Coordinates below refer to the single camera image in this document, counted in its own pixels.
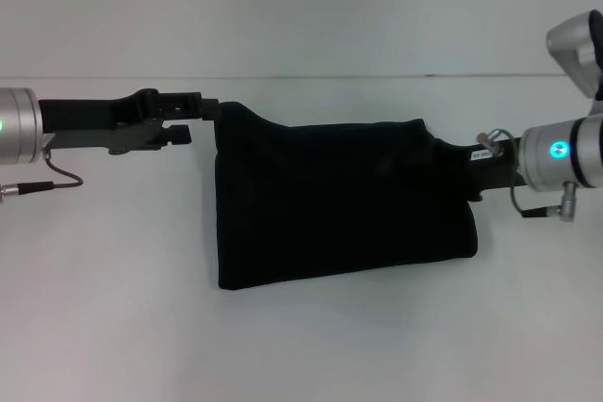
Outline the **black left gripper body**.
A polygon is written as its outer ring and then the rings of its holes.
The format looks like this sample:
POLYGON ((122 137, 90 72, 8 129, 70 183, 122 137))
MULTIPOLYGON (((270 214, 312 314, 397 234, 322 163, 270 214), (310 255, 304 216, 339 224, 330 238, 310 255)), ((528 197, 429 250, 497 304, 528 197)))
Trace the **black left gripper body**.
POLYGON ((116 100, 41 100, 48 150, 105 148, 111 155, 166 146, 156 115, 158 91, 143 89, 116 100))

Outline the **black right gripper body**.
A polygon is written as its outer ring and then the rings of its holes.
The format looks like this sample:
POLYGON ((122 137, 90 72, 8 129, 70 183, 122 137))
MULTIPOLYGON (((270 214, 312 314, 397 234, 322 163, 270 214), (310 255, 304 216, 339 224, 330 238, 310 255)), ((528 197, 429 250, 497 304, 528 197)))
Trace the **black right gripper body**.
POLYGON ((471 146, 451 145, 440 141, 440 175, 443 185, 458 189, 468 201, 480 201, 484 190, 509 188, 512 171, 515 170, 515 151, 519 150, 519 139, 514 144, 509 139, 500 140, 500 156, 480 157, 487 149, 480 144, 471 146))

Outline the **black shirt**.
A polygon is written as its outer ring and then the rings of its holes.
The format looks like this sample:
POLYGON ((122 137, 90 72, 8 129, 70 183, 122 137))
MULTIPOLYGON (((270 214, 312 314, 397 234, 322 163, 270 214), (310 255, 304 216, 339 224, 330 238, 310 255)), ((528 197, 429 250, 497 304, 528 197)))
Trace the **black shirt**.
POLYGON ((225 103, 215 141, 222 289, 477 252, 462 151, 421 120, 288 127, 225 103))

